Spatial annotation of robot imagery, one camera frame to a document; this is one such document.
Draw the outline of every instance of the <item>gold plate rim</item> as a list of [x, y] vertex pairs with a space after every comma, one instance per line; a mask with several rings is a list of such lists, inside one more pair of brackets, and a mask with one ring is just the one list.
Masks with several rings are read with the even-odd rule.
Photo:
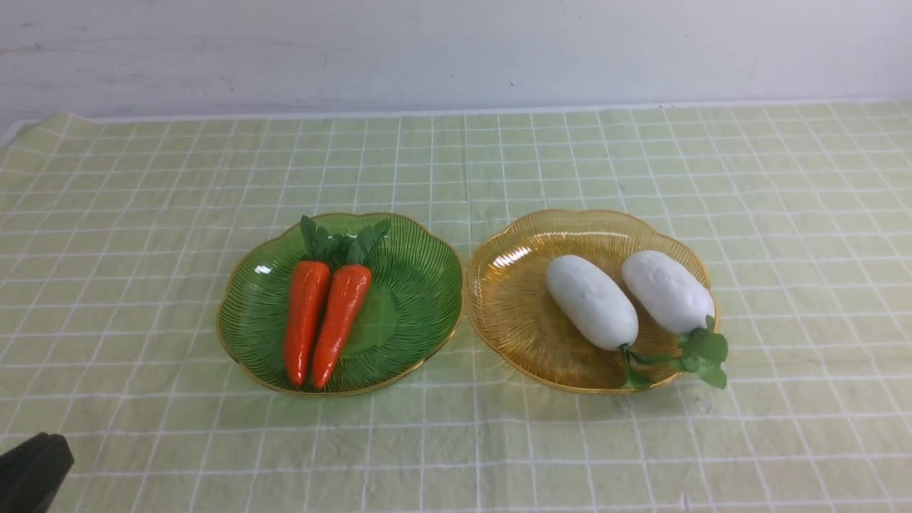
[[360, 394], [362, 394], [362, 393], [370, 393], [370, 392], [374, 392], [375, 390], [378, 390], [378, 389], [381, 389], [381, 388], [388, 387], [388, 386], [390, 386], [391, 384], [393, 384], [393, 383], [395, 383], [395, 382], [401, 380], [402, 378], [408, 376], [409, 374], [415, 372], [415, 371], [416, 371], [418, 368], [420, 368], [421, 365], [423, 365], [428, 359], [430, 359], [430, 358], [433, 357], [435, 354], [437, 354], [438, 351], [440, 351], [441, 349], [443, 349], [443, 346], [447, 345], [447, 343], [450, 342], [450, 340], [452, 340], [453, 336], [455, 336], [456, 331], [458, 330], [458, 328], [459, 328], [460, 325], [462, 324], [462, 318], [464, 317], [465, 311], [466, 311], [466, 310], [465, 310], [465, 307], [466, 307], [466, 305], [465, 305], [465, 285], [466, 285], [465, 269], [466, 269], [466, 267], [465, 267], [465, 265], [464, 265], [464, 262], [462, 261], [462, 258], [461, 258], [461, 256], [460, 256], [459, 252], [456, 251], [456, 248], [454, 248], [454, 247], [453, 247], [450, 243], [448, 243], [447, 241], [445, 241], [445, 240], [443, 240], [443, 239], [441, 239], [441, 238], [435, 236], [434, 234], [432, 234], [432, 233], [430, 232], [430, 230], [428, 230], [428, 228], [427, 228], [425, 225], [419, 223], [418, 221], [415, 221], [414, 219], [412, 219], [411, 217], [408, 217], [407, 215], [396, 214], [396, 213], [394, 213], [394, 212], [368, 212], [368, 213], [365, 213], [365, 214], [352, 214], [352, 213], [349, 213], [349, 212], [327, 212], [327, 213], [324, 213], [324, 214], [314, 215], [314, 216], [311, 217], [311, 219], [316, 220], [316, 219], [319, 219], [319, 218], [321, 218], [321, 217], [329, 217], [329, 216], [332, 216], [332, 215], [345, 215], [345, 216], [348, 216], [348, 217], [370, 217], [370, 216], [372, 216], [372, 215], [388, 215], [388, 216], [392, 216], [392, 217], [398, 217], [398, 218], [404, 219], [404, 220], [406, 220], [406, 221], [409, 221], [410, 223], [413, 223], [413, 224], [416, 225], [417, 227], [421, 228], [421, 229], [424, 231], [424, 233], [427, 234], [427, 236], [429, 236], [430, 238], [432, 238], [432, 239], [434, 239], [434, 240], [437, 240], [437, 241], [440, 241], [441, 243], [443, 243], [443, 244], [444, 244], [444, 245], [453, 253], [453, 255], [456, 256], [456, 262], [459, 264], [459, 270], [460, 270], [460, 286], [459, 286], [459, 291], [460, 291], [460, 294], [462, 295], [462, 298], [460, 298], [460, 311], [459, 311], [459, 314], [458, 314], [457, 317], [456, 317], [456, 322], [453, 323], [453, 327], [452, 327], [452, 329], [450, 330], [450, 333], [449, 333], [449, 334], [440, 342], [440, 344], [437, 345], [437, 347], [434, 349], [434, 351], [432, 351], [430, 354], [428, 354], [428, 355], [425, 356], [424, 358], [420, 359], [419, 361], [416, 361], [414, 365], [412, 365], [411, 367], [409, 367], [409, 368], [406, 369], [405, 371], [400, 372], [399, 374], [397, 374], [397, 375], [395, 375], [395, 376], [393, 376], [393, 377], [391, 377], [391, 378], [389, 378], [389, 379], [387, 379], [387, 380], [385, 380], [385, 381], [383, 381], [383, 382], [374, 383], [374, 384], [372, 384], [372, 385], [370, 385], [370, 386], [366, 386], [366, 387], [359, 388], [359, 389], [356, 389], [356, 390], [347, 390], [347, 391], [344, 391], [344, 392], [304, 392], [304, 391], [291, 391], [291, 390], [286, 390], [286, 389], [284, 389], [284, 388], [279, 388], [279, 387], [277, 387], [277, 386], [274, 386], [274, 385], [272, 385], [272, 384], [269, 384], [269, 383], [267, 383], [267, 382], [264, 382], [264, 381], [261, 380], [260, 378], [256, 377], [255, 374], [253, 374], [252, 372], [250, 372], [250, 370], [247, 369], [247, 366], [244, 365], [240, 360], [238, 360], [238, 358], [237, 358], [237, 356], [234, 354], [234, 352], [231, 351], [231, 348], [228, 347], [228, 344], [225, 342], [224, 337], [223, 337], [223, 335], [222, 335], [222, 314], [223, 314], [223, 309], [224, 309], [225, 301], [228, 300], [228, 291], [231, 289], [232, 281], [234, 280], [234, 276], [235, 276], [235, 274], [237, 273], [238, 268], [241, 266], [241, 263], [244, 262], [250, 255], [252, 255], [255, 251], [257, 251], [257, 250], [260, 249], [261, 247], [266, 246], [267, 244], [273, 243], [274, 241], [276, 241], [276, 240], [278, 240], [278, 239], [280, 239], [280, 238], [282, 238], [282, 237], [288, 235], [290, 232], [292, 232], [292, 231], [294, 231], [294, 230], [296, 230], [296, 229], [299, 229], [298, 227], [299, 227], [301, 224], [300, 224], [300, 223], [295, 223], [294, 225], [292, 225], [291, 227], [287, 228], [284, 232], [282, 232], [282, 233], [279, 234], [278, 236], [275, 236], [275, 237], [273, 237], [273, 238], [271, 238], [271, 239], [268, 239], [268, 240], [266, 240], [266, 241], [264, 241], [264, 242], [262, 242], [262, 243], [260, 243], [260, 244], [258, 244], [258, 245], [256, 245], [256, 246], [254, 246], [253, 248], [251, 248], [250, 251], [248, 251], [247, 253], [245, 253], [244, 256], [242, 256], [242, 257], [237, 261], [237, 263], [234, 264], [234, 268], [232, 269], [231, 274], [228, 275], [228, 282], [225, 284], [225, 290], [224, 290], [224, 292], [223, 292], [222, 301], [219, 302], [218, 313], [217, 313], [217, 315], [215, 316], [215, 333], [216, 333], [216, 337], [217, 337], [218, 340], [219, 340], [219, 344], [222, 346], [222, 349], [225, 351], [225, 353], [228, 354], [228, 356], [234, 361], [234, 363], [236, 363], [237, 366], [241, 368], [241, 372], [243, 372], [244, 374], [246, 374], [247, 377], [249, 377], [251, 380], [253, 380], [255, 383], [259, 384], [260, 386], [263, 386], [264, 388], [267, 388], [267, 389], [272, 390], [272, 391], [274, 391], [274, 392], [278, 392], [278, 393], [281, 393], [281, 394], [283, 394], [283, 395], [288, 395], [288, 396], [291, 396], [291, 397], [348, 397], [348, 396], [352, 396], [352, 395], [360, 395]]
[[713, 303], [713, 306], [715, 307], [715, 310], [716, 310], [716, 325], [715, 325], [715, 330], [714, 330], [714, 331], [715, 331], [715, 332], [718, 332], [718, 331], [719, 331], [719, 327], [720, 327], [720, 324], [721, 324], [721, 322], [720, 322], [720, 311], [719, 311], [719, 301], [716, 300], [715, 295], [712, 293], [712, 286], [711, 286], [711, 279], [710, 279], [709, 270], [706, 268], [706, 264], [703, 263], [703, 260], [700, 259], [700, 257], [697, 255], [697, 253], [694, 252], [693, 249], [690, 248], [690, 246], [684, 244], [683, 242], [679, 241], [678, 239], [676, 239], [676, 238], [674, 238], [674, 237], [667, 236], [667, 235], [665, 235], [665, 234], [659, 232], [655, 227], [653, 227], [652, 225], [650, 225], [650, 224], [647, 223], [646, 221], [640, 219], [639, 217], [636, 217], [635, 215], [628, 214], [627, 212], [621, 212], [621, 211], [618, 211], [618, 210], [610, 210], [610, 209], [572, 210], [572, 209], [566, 209], [566, 208], [545, 208], [545, 209], [543, 209], [543, 210], [536, 210], [536, 211], [531, 212], [531, 213], [529, 213], [529, 214], [526, 214], [526, 215], [522, 215], [522, 216], [520, 216], [520, 217], [517, 217], [517, 218], [514, 219], [510, 224], [508, 224], [500, 233], [495, 234], [495, 235], [489, 237], [489, 238], [488, 238], [487, 240], [485, 240], [483, 243], [479, 244], [479, 245], [475, 248], [475, 250], [472, 252], [472, 257], [469, 259], [469, 265], [468, 265], [468, 267], [466, 268], [465, 278], [464, 278], [464, 280], [463, 280], [463, 282], [465, 283], [466, 289], [465, 289], [465, 291], [463, 291], [463, 293], [462, 293], [462, 298], [463, 298], [463, 303], [464, 303], [464, 304], [462, 305], [462, 310], [466, 313], [466, 317], [468, 317], [468, 319], [469, 319], [469, 324], [472, 326], [472, 331], [475, 332], [475, 335], [476, 335], [479, 339], [481, 339], [481, 340], [484, 342], [484, 344], [485, 344], [486, 346], [488, 346], [488, 348], [490, 348], [492, 351], [494, 351], [495, 353], [497, 353], [504, 361], [506, 361], [507, 363], [509, 363], [510, 366], [513, 367], [514, 369], [516, 369], [517, 371], [519, 371], [519, 372], [521, 372], [522, 374], [528, 376], [529, 378], [532, 378], [533, 380], [535, 380], [535, 381], [537, 381], [537, 382], [540, 382], [541, 384], [547, 385], [547, 386], [549, 386], [549, 387], [551, 387], [551, 388], [554, 388], [554, 389], [557, 389], [557, 390], [563, 390], [563, 391], [565, 391], [565, 392], [571, 392], [571, 393], [589, 393], [589, 394], [627, 395], [627, 394], [630, 394], [630, 393], [641, 393], [641, 392], [645, 392], [645, 391], [649, 391], [649, 390], [655, 390], [655, 389], [657, 389], [657, 388], [661, 388], [661, 387], [663, 387], [663, 386], [665, 386], [665, 385], [667, 385], [667, 384], [669, 384], [669, 383], [671, 383], [671, 382], [677, 380], [683, 372], [681, 372], [681, 371], [674, 372], [674, 373], [672, 373], [669, 377], [665, 378], [665, 379], [662, 380], [662, 381], [653, 383], [651, 386], [649, 386], [649, 387], [646, 388], [646, 389], [586, 388], [586, 387], [577, 387], [577, 386], [566, 385], [566, 384], [563, 384], [563, 383], [560, 383], [560, 382], [555, 382], [555, 381], [552, 381], [552, 380], [548, 380], [548, 379], [546, 379], [546, 378], [543, 378], [542, 376], [536, 375], [536, 374], [534, 374], [533, 372], [530, 372], [530, 371], [528, 371], [527, 369], [525, 369], [525, 368], [523, 368], [523, 367], [517, 365], [517, 364], [516, 364], [514, 361], [512, 361], [510, 358], [507, 358], [507, 356], [503, 353], [503, 351], [501, 351], [501, 350], [499, 350], [499, 349], [497, 348], [496, 344], [494, 344], [494, 343], [493, 343], [491, 340], [489, 340], [488, 338], [482, 336], [482, 331], [479, 329], [478, 324], [477, 324], [477, 323], [478, 323], [478, 320], [475, 318], [475, 314], [474, 314], [474, 310], [475, 310], [475, 309], [472, 308], [472, 306], [471, 306], [472, 302], [474, 301], [474, 295], [472, 294], [472, 282], [473, 282], [473, 280], [475, 279], [475, 272], [474, 272], [474, 270], [477, 269], [477, 268], [479, 268], [479, 266], [480, 266], [480, 261], [479, 261], [479, 260], [481, 259], [481, 254], [482, 254], [482, 251], [480, 251], [480, 250], [481, 250], [483, 247], [488, 246], [489, 244], [493, 244], [495, 241], [498, 241], [498, 240], [500, 240], [500, 239], [503, 239], [503, 238], [506, 238], [506, 237], [511, 236], [511, 235], [513, 234], [513, 232], [515, 231], [516, 226], [518, 226], [522, 221], [528, 220], [528, 219], [533, 218], [533, 217], [538, 217], [538, 216], [542, 216], [542, 215], [551, 215], [551, 214], [571, 214], [571, 215], [621, 215], [621, 216], [627, 217], [627, 218], [629, 218], [630, 220], [632, 220], [632, 221], [634, 221], [634, 222], [636, 222], [636, 223], [639, 223], [639, 224], [643, 225], [644, 227], [648, 228], [649, 231], [651, 231], [655, 236], [657, 236], [657, 237], [659, 237], [659, 238], [664, 238], [664, 239], [666, 239], [666, 240], [668, 240], [668, 241], [671, 241], [671, 242], [673, 242], [673, 243], [675, 243], [675, 244], [678, 244], [678, 245], [684, 247], [685, 249], [687, 249], [687, 251], [689, 251], [689, 252], [696, 258], [697, 263], [700, 265], [700, 269], [703, 271], [703, 274], [706, 276], [706, 283], [707, 283], [706, 289], [710, 292], [710, 296], [712, 297], [712, 303]]

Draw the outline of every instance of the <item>orange carrot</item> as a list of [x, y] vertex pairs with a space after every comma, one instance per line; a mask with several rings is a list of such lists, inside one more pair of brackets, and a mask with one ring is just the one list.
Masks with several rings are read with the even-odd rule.
[[317, 229], [314, 221], [306, 216], [301, 217], [301, 234], [310, 247], [310, 255], [295, 265], [292, 274], [284, 347], [285, 371], [295, 387], [304, 384], [316, 328], [329, 291], [330, 272], [326, 261], [342, 240], [342, 236], [330, 236], [325, 228]]
[[348, 250], [347, 265], [333, 275], [323, 328], [314, 350], [313, 380], [318, 389], [324, 388], [329, 382], [339, 355], [345, 349], [351, 328], [374, 279], [365, 263], [388, 230], [389, 221], [363, 228]]

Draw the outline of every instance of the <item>black object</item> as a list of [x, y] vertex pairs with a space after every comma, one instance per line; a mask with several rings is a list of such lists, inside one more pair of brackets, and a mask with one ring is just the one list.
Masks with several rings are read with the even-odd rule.
[[0, 455], [0, 513], [47, 513], [74, 462], [61, 434], [36, 434]]

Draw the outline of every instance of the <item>green checkered tablecloth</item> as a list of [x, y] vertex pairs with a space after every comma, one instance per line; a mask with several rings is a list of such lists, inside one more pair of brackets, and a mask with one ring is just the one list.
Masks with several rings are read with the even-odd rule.
[[[707, 263], [730, 387], [530, 382], [463, 323], [387, 389], [306, 400], [223, 353], [227, 275], [301, 214], [463, 257], [608, 208]], [[105, 122], [0, 152], [2, 447], [64, 434], [54, 513], [912, 511], [912, 103]]]

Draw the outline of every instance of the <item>yellow plate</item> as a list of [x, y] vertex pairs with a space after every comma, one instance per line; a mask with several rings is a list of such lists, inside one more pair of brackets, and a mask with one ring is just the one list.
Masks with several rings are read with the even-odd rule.
[[[544, 272], [556, 257], [586, 258], [624, 290], [639, 316], [633, 349], [642, 355], [679, 355], [676, 338], [643, 310], [621, 280], [621, 264], [637, 251], [655, 249], [679, 261], [706, 288], [710, 277], [687, 246], [632, 215], [610, 210], [543, 210], [521, 217], [475, 250], [466, 299], [472, 327], [513, 367], [555, 388], [578, 393], [632, 393], [622, 388], [617, 351], [589, 343], [548, 294]], [[718, 329], [719, 307], [716, 307]], [[641, 370], [667, 384], [680, 372], [663, 365]]]

